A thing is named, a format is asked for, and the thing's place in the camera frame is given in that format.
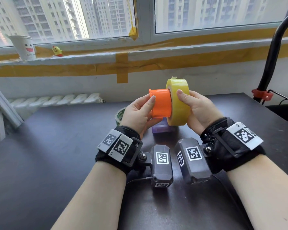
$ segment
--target hand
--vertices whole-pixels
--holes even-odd
[[[151,119],[156,97],[147,94],[131,103],[125,110],[121,124],[134,129],[143,138],[144,132],[153,125],[162,121],[162,118]]]
[[[187,124],[195,133],[201,133],[214,121],[224,117],[216,106],[203,95],[190,90],[190,95],[177,90],[177,96],[180,101],[191,107],[191,114]]]

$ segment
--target orange plastic spool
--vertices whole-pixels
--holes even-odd
[[[152,118],[170,117],[172,114],[172,100],[169,89],[149,89],[151,96],[156,96],[154,108],[151,111]]]

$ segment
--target window glass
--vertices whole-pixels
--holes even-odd
[[[287,14],[288,0],[155,0],[156,33],[281,22]]]
[[[0,47],[12,44],[10,35],[31,36],[34,43],[128,36],[131,19],[135,26],[133,0],[0,0]]]

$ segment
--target red clamp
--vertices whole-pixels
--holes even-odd
[[[273,93],[268,93],[267,91],[260,91],[257,89],[253,89],[252,93],[253,93],[254,97],[258,97],[258,98],[265,100],[265,101],[270,101],[273,97]]]

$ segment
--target yellow tape roll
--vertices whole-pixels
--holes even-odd
[[[183,126],[187,123],[190,107],[181,102],[177,97],[177,90],[181,89],[184,93],[189,94],[189,86],[185,79],[172,77],[167,80],[166,88],[171,92],[172,98],[172,115],[167,118],[169,126]]]

